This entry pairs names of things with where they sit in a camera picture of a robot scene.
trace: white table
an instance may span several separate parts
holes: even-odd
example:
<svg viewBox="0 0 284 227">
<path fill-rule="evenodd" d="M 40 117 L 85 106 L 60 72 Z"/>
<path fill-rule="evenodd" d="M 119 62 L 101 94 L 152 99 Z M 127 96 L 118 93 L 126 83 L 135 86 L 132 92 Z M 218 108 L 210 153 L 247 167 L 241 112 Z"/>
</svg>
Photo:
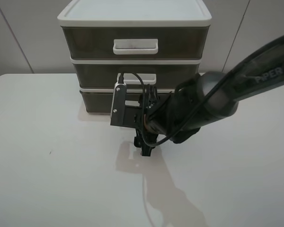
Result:
<svg viewBox="0 0 284 227">
<path fill-rule="evenodd" d="M 0 77 L 0 227 L 284 227 L 284 86 L 141 157 L 75 74 Z"/>
</svg>

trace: white lid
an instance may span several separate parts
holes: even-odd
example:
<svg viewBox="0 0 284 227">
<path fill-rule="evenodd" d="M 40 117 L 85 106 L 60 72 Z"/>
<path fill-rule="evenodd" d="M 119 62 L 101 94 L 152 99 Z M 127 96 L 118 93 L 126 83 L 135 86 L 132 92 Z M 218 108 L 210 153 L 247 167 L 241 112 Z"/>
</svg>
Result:
<svg viewBox="0 0 284 227">
<path fill-rule="evenodd" d="M 202 0 L 73 0 L 58 16 L 68 27 L 203 27 L 211 18 Z"/>
</svg>

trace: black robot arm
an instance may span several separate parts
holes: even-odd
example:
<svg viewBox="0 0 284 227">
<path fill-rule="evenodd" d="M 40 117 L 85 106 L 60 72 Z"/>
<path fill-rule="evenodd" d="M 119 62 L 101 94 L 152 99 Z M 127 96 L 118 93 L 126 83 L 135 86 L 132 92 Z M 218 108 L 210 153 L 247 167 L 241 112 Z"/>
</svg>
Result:
<svg viewBox="0 0 284 227">
<path fill-rule="evenodd" d="M 143 156 L 167 140 L 182 143 L 204 125 L 233 115 L 242 99 L 284 85 L 284 36 L 263 46 L 229 73 L 208 72 L 159 96 L 154 86 L 142 84 L 140 106 L 127 106 L 121 73 L 115 85 L 111 125 L 136 129 L 135 146 Z M 159 134 L 166 137 L 157 142 Z"/>
</svg>

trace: drawer handle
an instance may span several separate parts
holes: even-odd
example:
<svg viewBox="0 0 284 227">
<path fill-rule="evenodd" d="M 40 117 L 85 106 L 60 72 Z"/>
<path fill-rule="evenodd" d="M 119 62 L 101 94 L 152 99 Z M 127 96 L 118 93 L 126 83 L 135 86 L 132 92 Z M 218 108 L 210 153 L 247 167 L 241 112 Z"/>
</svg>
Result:
<svg viewBox="0 0 284 227">
<path fill-rule="evenodd" d="M 115 39 L 114 54 L 156 54 L 158 39 Z"/>
<path fill-rule="evenodd" d="M 157 75 L 156 74 L 149 74 L 149 73 L 138 73 L 138 75 L 141 77 L 144 84 L 150 84 L 154 85 L 157 82 Z M 140 81 L 137 79 L 137 77 L 131 73 L 125 73 L 124 74 L 124 83 L 125 84 L 141 84 Z"/>
</svg>

